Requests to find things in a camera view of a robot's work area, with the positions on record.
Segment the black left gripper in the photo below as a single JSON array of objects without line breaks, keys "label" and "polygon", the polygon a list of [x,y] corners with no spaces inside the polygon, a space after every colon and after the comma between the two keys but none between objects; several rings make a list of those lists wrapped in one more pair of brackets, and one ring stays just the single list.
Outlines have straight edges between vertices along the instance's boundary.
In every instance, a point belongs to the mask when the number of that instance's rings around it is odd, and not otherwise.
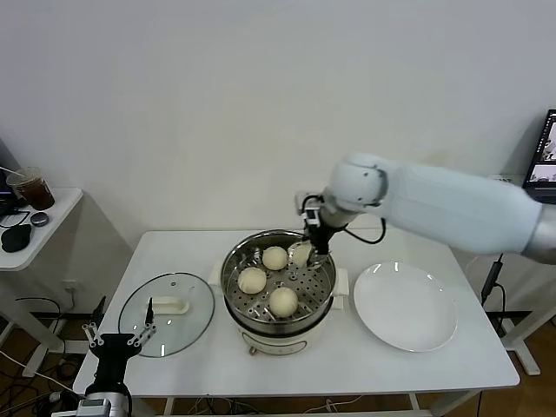
[{"label": "black left gripper", "polygon": [[142,346],[156,333],[153,299],[149,298],[145,320],[133,334],[104,334],[99,327],[104,317],[106,297],[103,296],[93,310],[90,319],[82,325],[91,353],[97,358],[96,384],[123,383],[129,359],[139,355]]}]

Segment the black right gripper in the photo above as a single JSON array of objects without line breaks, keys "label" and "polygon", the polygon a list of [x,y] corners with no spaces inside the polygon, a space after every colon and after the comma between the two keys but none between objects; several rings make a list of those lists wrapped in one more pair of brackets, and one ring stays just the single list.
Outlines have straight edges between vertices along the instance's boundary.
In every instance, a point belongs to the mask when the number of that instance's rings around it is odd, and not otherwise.
[{"label": "black right gripper", "polygon": [[310,241],[314,252],[310,253],[310,265],[320,266],[328,259],[329,241],[337,233],[337,228],[321,222],[319,225],[308,224],[304,228],[306,239]]}]

